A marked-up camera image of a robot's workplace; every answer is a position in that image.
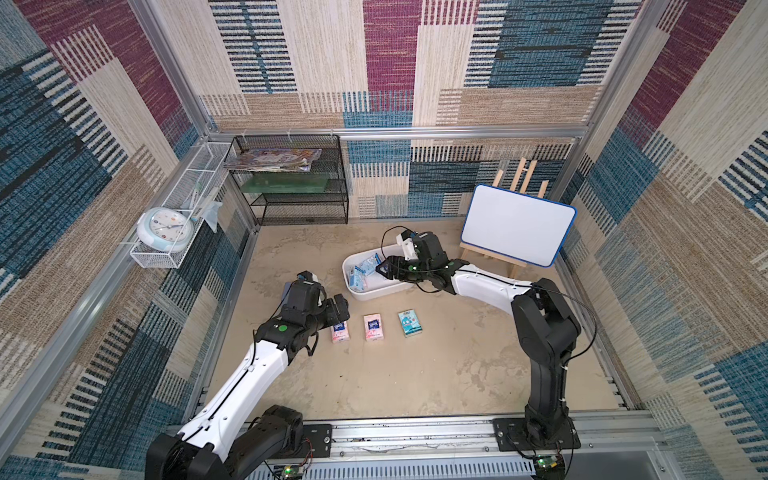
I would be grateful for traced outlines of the light blue unicorn tissue pack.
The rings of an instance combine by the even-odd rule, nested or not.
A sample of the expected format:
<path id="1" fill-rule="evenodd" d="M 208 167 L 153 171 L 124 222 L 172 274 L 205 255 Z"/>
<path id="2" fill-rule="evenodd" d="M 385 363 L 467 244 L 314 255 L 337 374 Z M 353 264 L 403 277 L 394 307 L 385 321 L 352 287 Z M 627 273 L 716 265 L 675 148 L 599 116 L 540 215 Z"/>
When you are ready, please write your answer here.
<path id="1" fill-rule="evenodd" d="M 383 262 L 379 252 L 375 252 L 366 257 L 355 266 L 355 270 L 363 276 L 370 276 L 376 272 L 376 268 Z"/>

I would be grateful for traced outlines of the white storage box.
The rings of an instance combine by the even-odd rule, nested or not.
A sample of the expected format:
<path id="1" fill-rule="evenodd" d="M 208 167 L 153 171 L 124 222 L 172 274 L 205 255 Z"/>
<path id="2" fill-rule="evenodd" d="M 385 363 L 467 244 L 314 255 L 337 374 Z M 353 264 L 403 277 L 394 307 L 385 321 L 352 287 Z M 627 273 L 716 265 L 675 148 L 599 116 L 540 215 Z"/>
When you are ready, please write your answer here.
<path id="1" fill-rule="evenodd" d="M 385 256 L 402 254 L 402 248 L 396 244 L 387 245 L 384 247 L 376 247 L 374 249 L 352 254 L 344 259 L 342 262 L 342 273 L 344 274 L 345 286 L 356 300 L 374 300 L 380 297 L 406 291 L 414 287 L 413 284 L 396 280 L 388 280 L 381 274 L 373 272 L 372 274 L 365 277 L 365 288 L 362 291 L 355 290 L 352 286 L 352 281 L 350 280 L 350 275 L 353 268 L 374 254 L 377 254 L 381 259 L 383 259 Z"/>

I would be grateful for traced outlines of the teal cartoon tissue pack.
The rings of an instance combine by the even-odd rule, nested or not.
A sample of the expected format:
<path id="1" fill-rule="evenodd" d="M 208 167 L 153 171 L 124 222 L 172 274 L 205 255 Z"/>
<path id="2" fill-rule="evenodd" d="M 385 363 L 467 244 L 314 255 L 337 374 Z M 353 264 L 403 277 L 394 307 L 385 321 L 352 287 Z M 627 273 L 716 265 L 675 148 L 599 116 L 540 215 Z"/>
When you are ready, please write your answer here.
<path id="1" fill-rule="evenodd" d="M 399 312 L 398 319 L 405 337 L 411 337 L 423 332 L 418 315 L 413 309 Z"/>

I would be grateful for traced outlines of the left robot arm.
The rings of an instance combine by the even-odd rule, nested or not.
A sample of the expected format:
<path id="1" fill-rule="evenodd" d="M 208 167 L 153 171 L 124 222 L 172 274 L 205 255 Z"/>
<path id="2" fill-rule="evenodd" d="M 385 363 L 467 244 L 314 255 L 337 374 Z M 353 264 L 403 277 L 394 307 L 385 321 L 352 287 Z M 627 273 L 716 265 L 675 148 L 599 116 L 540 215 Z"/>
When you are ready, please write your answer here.
<path id="1" fill-rule="evenodd" d="M 328 296 L 308 271 L 286 289 L 273 314 L 253 333 L 242 363 L 175 435 L 160 434 L 146 454 L 147 479 L 245 479 L 275 454 L 300 449 L 303 416 L 273 406 L 245 422 L 271 384 L 300 352 L 315 352 L 320 331 L 350 317 L 348 300 Z"/>

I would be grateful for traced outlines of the blue framed whiteboard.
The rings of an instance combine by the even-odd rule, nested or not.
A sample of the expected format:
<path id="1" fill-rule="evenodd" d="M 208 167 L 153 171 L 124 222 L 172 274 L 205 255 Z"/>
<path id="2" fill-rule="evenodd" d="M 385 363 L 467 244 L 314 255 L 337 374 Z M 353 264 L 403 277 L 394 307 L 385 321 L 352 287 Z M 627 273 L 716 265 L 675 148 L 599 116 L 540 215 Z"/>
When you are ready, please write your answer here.
<path id="1" fill-rule="evenodd" d="M 577 209 L 488 185 L 475 188 L 460 241 L 538 267 L 553 265 Z"/>

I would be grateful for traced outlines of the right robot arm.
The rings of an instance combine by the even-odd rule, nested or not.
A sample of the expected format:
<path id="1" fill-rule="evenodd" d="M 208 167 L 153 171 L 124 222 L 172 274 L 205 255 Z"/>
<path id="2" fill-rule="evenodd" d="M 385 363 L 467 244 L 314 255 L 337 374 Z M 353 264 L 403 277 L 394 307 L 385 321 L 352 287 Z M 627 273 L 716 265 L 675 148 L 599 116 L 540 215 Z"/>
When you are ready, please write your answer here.
<path id="1" fill-rule="evenodd" d="M 468 297 L 509 314 L 530 361 L 529 399 L 521 418 L 493 421 L 498 448 L 526 458 L 547 450 L 576 450 L 581 442 L 566 401 L 568 367 L 582 329 L 556 284 L 527 282 L 486 272 L 463 259 L 450 259 L 432 232 L 409 229 L 398 238 L 401 255 L 386 254 L 376 267 L 388 280 Z"/>

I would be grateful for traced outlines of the colourful magazine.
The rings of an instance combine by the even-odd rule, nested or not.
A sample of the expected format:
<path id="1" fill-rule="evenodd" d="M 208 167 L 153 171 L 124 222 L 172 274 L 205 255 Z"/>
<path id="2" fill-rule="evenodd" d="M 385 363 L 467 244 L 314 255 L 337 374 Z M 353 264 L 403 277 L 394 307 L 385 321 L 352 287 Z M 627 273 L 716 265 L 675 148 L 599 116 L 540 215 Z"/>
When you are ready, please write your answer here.
<path id="1" fill-rule="evenodd" d="M 228 170 L 250 172 L 309 172 L 321 149 L 251 149 L 224 162 Z"/>

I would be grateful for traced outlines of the pink Tempo tissue pack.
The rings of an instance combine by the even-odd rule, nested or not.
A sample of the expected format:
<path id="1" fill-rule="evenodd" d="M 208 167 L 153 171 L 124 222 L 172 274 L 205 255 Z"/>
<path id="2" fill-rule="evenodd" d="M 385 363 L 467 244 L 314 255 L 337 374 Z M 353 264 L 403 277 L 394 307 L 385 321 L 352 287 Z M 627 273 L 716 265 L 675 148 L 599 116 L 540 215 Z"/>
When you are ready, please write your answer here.
<path id="1" fill-rule="evenodd" d="M 347 321 L 343 321 L 332 326 L 331 340 L 333 343 L 348 341 L 349 339 L 350 333 Z"/>
<path id="2" fill-rule="evenodd" d="M 384 338 L 382 317 L 380 314 L 368 314 L 363 316 L 365 339 L 377 341 Z"/>

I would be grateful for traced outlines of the blue grey hole punch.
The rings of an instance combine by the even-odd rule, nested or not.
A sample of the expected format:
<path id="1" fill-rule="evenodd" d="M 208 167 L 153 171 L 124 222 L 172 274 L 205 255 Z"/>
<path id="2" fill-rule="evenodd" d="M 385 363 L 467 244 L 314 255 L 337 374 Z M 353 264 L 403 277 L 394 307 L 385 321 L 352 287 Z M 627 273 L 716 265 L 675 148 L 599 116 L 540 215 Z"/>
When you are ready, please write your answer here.
<path id="1" fill-rule="evenodd" d="M 288 299 L 288 296 L 289 296 L 290 290 L 292 288 L 292 285 L 293 285 L 293 282 L 287 282 L 285 284 L 283 296 L 282 296 L 281 302 L 280 302 L 280 304 L 278 306 L 278 311 L 280 311 L 282 309 L 282 306 L 286 304 L 286 301 Z"/>

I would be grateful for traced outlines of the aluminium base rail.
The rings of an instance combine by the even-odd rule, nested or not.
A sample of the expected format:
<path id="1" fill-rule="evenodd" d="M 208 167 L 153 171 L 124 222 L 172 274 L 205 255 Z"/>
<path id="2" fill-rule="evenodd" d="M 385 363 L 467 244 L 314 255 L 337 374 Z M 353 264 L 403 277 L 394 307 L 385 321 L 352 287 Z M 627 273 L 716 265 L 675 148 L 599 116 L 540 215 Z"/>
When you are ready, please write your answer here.
<path id="1" fill-rule="evenodd" d="M 307 421 L 274 407 L 238 427 L 222 454 L 212 423 L 161 434 L 147 479 L 678 479 L 641 412 L 574 414 L 534 447 L 511 414 Z"/>

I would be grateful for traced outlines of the green board on shelf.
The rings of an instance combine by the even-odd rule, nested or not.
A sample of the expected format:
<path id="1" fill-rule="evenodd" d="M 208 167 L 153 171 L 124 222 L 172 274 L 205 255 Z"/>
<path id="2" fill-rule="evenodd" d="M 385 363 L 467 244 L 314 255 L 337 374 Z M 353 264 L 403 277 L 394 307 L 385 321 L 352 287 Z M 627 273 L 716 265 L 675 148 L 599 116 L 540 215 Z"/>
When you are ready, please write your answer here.
<path id="1" fill-rule="evenodd" d="M 329 182 L 324 175 L 299 173 L 254 173 L 241 186 L 249 194 L 323 193 Z"/>

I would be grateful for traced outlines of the round white clock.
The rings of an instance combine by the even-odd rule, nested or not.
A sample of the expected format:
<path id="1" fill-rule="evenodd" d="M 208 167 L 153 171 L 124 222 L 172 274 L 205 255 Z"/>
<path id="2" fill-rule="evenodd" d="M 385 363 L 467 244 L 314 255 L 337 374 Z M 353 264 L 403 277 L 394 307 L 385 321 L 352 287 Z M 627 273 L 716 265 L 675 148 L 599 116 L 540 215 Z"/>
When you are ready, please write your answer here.
<path id="1" fill-rule="evenodd" d="M 165 207 L 144 212 L 137 221 L 139 240 L 163 253 L 183 251 L 194 235 L 194 224 L 184 214 Z"/>

